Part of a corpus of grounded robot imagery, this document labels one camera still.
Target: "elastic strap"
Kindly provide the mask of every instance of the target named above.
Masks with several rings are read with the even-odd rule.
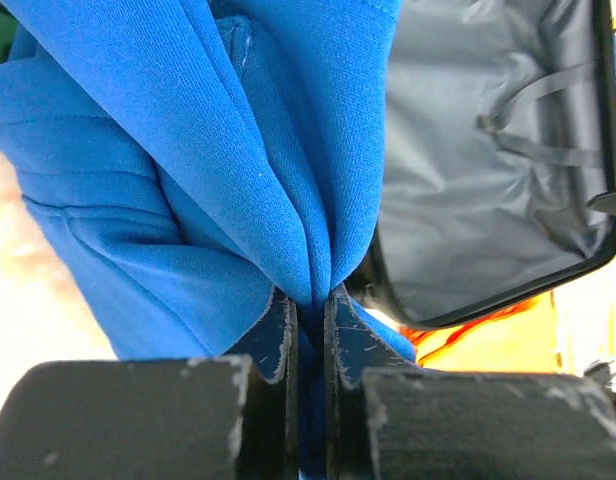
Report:
[[[504,131],[516,111],[542,97],[594,79],[594,63],[577,65],[568,70],[547,75],[520,90],[495,114],[480,115],[477,124],[490,133],[503,150],[517,153],[537,162],[564,167],[601,168],[601,152],[577,148],[548,147]]]

